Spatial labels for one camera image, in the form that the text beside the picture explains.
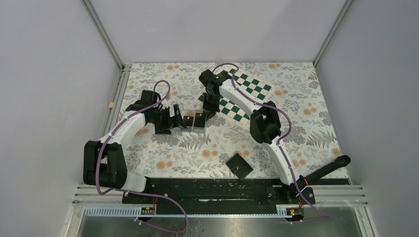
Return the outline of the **black leather card holder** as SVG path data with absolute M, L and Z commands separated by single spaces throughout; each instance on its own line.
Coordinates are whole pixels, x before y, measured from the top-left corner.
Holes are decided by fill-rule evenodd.
M 244 180 L 253 172 L 253 168 L 238 153 L 234 154 L 225 164 L 239 180 Z

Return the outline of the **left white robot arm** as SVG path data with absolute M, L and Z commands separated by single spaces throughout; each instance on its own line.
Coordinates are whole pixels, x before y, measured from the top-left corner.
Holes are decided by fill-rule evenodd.
M 123 118 L 109 133 L 98 141 L 88 141 L 84 146 L 83 182 L 115 190 L 134 191 L 142 203 L 153 198 L 153 190 L 147 186 L 147 178 L 129 172 L 124 150 L 135 134 L 151 123 L 156 134 L 170 134 L 176 127 L 186 128 L 180 108 L 169 111 L 165 98 L 151 90 L 144 90 L 141 98 L 126 108 Z

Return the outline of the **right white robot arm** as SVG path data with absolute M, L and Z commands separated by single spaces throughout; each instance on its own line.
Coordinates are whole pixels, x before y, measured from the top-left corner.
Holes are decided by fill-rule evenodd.
M 288 158 L 288 152 L 283 147 L 281 123 L 278 113 L 281 111 L 272 102 L 262 102 L 246 91 L 240 89 L 234 81 L 234 76 L 228 72 L 214 74 L 211 70 L 203 71 L 199 81 L 205 87 L 203 93 L 203 116 L 205 120 L 220 112 L 220 99 L 227 98 L 250 117 L 250 135 L 254 141 L 261 144 L 273 161 L 280 181 L 285 186 L 284 199 L 296 203 L 303 197 L 307 182 L 303 176 L 297 176 L 295 167 Z

